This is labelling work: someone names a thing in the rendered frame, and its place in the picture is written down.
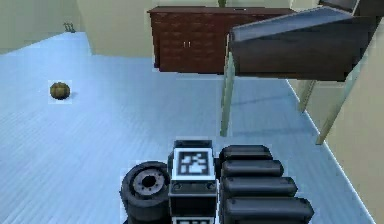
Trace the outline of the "brown ball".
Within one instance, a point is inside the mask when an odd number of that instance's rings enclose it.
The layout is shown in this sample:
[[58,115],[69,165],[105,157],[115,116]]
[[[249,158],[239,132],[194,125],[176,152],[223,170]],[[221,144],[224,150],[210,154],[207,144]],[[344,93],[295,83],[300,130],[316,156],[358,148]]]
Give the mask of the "brown ball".
[[50,87],[50,95],[56,100],[64,100],[70,96],[70,87],[63,82],[53,83]]

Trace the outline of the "dark table with pale legs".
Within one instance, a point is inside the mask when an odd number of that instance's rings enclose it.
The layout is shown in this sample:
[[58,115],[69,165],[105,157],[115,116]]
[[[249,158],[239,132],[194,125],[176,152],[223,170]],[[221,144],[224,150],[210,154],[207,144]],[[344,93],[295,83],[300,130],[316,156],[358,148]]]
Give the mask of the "dark table with pale legs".
[[300,79],[309,97],[317,81],[350,80],[381,18],[327,6],[234,27],[227,37],[220,135],[230,120],[234,78]]

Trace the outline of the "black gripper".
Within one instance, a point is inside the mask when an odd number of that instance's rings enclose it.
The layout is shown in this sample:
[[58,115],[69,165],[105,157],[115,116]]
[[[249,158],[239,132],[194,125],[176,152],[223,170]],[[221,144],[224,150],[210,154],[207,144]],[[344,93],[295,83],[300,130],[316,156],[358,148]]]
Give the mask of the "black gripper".
[[124,224],[171,224],[169,184],[170,176],[163,162],[147,161],[130,169],[120,190],[128,216]]

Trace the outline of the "dark brown wooden cupboard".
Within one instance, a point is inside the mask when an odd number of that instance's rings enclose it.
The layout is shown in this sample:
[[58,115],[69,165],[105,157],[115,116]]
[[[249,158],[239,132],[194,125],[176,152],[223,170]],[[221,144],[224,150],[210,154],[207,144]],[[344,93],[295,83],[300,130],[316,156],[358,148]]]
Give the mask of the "dark brown wooden cupboard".
[[148,11],[161,72],[221,74],[231,28],[270,19],[289,8],[157,6]]

